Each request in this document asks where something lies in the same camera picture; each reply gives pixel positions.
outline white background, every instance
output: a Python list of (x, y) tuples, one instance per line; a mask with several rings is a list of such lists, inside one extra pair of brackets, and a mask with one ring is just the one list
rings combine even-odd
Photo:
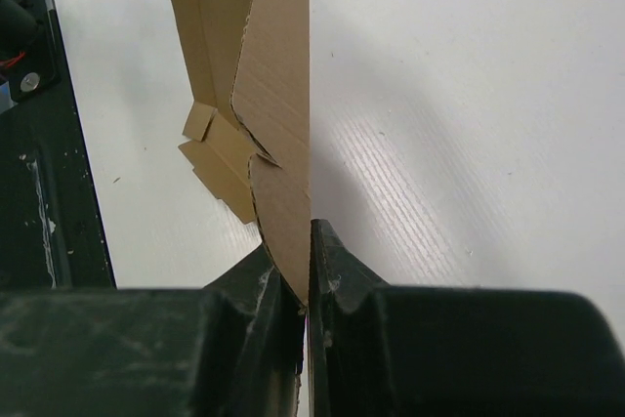
[[(169, 0), (57, 5), (119, 285), (210, 282), (259, 239), (177, 150)], [(624, 7), (312, 0), (313, 214), (389, 282), (572, 290), (624, 340)]]

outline corrugated cardboard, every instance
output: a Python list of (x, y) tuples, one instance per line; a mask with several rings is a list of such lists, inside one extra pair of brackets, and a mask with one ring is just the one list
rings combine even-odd
[(181, 151), (308, 302), (309, 0), (172, 0), (193, 91)]

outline cardboard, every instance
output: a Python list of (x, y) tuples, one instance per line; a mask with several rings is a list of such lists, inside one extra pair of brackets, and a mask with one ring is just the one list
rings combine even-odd
[(172, 0), (194, 102), (180, 146), (303, 304), (310, 258), (309, 0)]

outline white paint speck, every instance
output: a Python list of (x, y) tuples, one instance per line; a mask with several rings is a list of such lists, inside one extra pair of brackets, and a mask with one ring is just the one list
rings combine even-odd
[(32, 176), (35, 180), (35, 190), (37, 192), (37, 199), (39, 199), (39, 218), (41, 219), (42, 226), (42, 242), (43, 249), (46, 255), (46, 267), (48, 268), (48, 274), (52, 279), (52, 288), (57, 288), (57, 276), (55, 275), (55, 265), (52, 260), (52, 245), (50, 243), (50, 230), (52, 226), (46, 224), (46, 221), (50, 220), (46, 217), (47, 204), (43, 200), (43, 188), (41, 187), (41, 176), (39, 175), (39, 165), (37, 161), (32, 163), (26, 163), (28, 169), (32, 172)]

